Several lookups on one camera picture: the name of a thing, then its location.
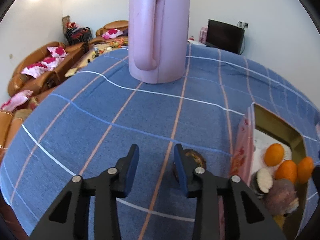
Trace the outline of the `yellow-green kiwi fruit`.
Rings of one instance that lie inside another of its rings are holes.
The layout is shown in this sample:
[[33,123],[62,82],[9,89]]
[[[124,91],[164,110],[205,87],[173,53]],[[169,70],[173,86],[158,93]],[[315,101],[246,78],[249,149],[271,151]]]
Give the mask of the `yellow-green kiwi fruit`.
[[273,220],[277,223],[277,225],[283,229],[286,217],[284,215],[276,215],[273,216]]

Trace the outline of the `pink electric kettle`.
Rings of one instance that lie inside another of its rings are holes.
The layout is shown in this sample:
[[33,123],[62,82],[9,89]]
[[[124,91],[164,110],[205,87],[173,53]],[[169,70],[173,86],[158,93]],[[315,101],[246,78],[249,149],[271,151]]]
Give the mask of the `pink electric kettle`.
[[190,0],[129,0],[129,71],[149,84],[185,72]]

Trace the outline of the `orange leather sofa left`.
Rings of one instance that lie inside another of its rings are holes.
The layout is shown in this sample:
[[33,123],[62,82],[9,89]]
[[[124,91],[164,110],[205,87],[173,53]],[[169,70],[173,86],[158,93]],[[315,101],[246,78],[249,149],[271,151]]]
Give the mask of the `orange leather sofa left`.
[[[54,58],[47,47],[63,47],[68,55],[65,58]],[[88,51],[88,44],[80,42],[66,46],[61,42],[50,42],[33,51],[14,70],[8,84],[8,94],[14,96],[23,90],[31,90],[33,95],[51,89],[63,81],[65,74]]]

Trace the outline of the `pink rectangular tin box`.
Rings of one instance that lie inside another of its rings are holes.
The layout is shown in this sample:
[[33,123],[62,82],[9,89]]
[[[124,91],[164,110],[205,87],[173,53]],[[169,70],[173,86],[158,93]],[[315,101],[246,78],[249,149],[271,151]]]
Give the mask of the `pink rectangular tin box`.
[[229,174],[251,188],[287,239],[300,232],[312,168],[302,135],[273,112],[251,104],[238,126]]

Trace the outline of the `wall power socket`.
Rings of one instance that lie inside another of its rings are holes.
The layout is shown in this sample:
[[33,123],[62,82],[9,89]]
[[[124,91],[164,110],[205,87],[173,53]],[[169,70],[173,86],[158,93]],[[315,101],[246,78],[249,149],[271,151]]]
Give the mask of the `wall power socket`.
[[239,21],[239,22],[237,23],[237,26],[238,26],[239,28],[245,29],[245,28],[248,28],[248,23]]

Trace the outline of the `small orange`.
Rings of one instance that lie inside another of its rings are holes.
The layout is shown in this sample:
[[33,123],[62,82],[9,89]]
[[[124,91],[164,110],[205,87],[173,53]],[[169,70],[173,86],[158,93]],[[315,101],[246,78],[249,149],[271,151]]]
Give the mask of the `small orange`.
[[274,173],[275,180],[287,179],[293,185],[297,182],[297,165],[292,160],[283,161]]
[[314,169],[313,159],[311,157],[303,158],[297,165],[297,177],[300,184],[305,184],[310,179]]

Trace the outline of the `black television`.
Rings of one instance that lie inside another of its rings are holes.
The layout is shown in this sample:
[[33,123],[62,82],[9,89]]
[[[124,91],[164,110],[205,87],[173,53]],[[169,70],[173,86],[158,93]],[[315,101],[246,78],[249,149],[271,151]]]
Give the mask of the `black television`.
[[240,54],[245,30],[237,26],[208,20],[207,37],[205,45]]

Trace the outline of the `round purple passion fruit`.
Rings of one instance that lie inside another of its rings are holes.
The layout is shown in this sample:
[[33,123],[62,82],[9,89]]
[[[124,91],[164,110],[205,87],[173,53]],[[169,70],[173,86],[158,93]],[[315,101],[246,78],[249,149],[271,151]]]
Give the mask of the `round purple passion fruit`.
[[284,215],[288,204],[297,197],[295,186],[287,179],[275,180],[264,197],[264,205],[272,216]]

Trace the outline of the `pink floral cushion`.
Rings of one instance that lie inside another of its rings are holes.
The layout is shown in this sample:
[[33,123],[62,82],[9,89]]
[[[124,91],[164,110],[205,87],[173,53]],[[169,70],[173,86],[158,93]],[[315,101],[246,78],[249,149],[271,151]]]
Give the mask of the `pink floral cushion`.
[[68,53],[61,46],[59,47],[47,47],[47,50],[50,52],[51,56],[54,58],[65,58]]

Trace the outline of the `coffee table with snacks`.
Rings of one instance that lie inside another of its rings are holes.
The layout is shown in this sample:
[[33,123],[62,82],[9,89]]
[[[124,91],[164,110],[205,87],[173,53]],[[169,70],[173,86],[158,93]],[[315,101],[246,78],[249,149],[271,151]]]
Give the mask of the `coffee table with snacks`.
[[69,78],[76,74],[80,69],[92,63],[96,58],[104,56],[105,54],[123,48],[129,43],[128,37],[119,37],[116,39],[106,40],[105,42],[96,43],[92,48],[65,74]]

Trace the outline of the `large orange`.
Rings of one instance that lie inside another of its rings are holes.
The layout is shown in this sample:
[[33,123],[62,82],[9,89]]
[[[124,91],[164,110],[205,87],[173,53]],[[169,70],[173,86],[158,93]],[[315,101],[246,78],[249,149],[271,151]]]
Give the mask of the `large orange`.
[[277,166],[284,157],[285,150],[281,144],[270,145],[264,154],[264,162],[268,167]]

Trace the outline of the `blue checked tablecloth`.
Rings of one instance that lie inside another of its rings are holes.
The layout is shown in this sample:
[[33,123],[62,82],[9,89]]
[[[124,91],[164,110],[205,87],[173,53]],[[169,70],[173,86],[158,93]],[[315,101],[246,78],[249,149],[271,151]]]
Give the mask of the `blue checked tablecloth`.
[[182,78],[150,85],[130,75],[128,61],[127,49],[98,57],[54,89],[15,135],[1,192],[27,234],[74,175],[95,177],[136,144],[133,188],[117,204],[122,239],[191,239],[196,201],[174,178],[174,146],[197,150],[210,172],[227,177],[252,103],[296,128],[319,163],[319,110],[272,70],[190,44]]

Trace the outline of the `printed paper leaflet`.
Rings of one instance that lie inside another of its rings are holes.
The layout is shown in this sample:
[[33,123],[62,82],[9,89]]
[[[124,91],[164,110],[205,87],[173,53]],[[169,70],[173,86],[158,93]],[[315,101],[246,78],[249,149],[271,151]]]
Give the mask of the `printed paper leaflet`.
[[[274,175],[274,172],[277,170],[279,165],[285,160],[292,160],[292,150],[289,146],[280,142],[279,140],[267,135],[266,133],[255,129],[253,132],[253,160],[252,160],[252,168],[251,174],[254,174],[261,168],[266,168],[271,175]],[[264,162],[264,155],[267,148],[272,144],[280,144],[284,148],[284,157],[282,161],[276,166],[268,167]]]

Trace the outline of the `dark mangosteen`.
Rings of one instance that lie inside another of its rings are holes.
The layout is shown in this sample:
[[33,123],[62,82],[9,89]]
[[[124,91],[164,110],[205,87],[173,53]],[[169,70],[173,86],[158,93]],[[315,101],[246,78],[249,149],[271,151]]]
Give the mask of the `dark mangosteen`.
[[[187,148],[187,149],[184,149],[184,153],[185,153],[185,155],[187,157],[192,157],[193,158],[193,160],[196,163],[197,167],[202,167],[204,169],[207,168],[206,160],[196,150],[193,150],[191,148]],[[175,162],[173,162],[173,165],[172,165],[172,172],[173,172],[173,175],[174,175],[176,181],[179,183],[178,171],[177,171],[177,167],[176,167],[176,163]]]

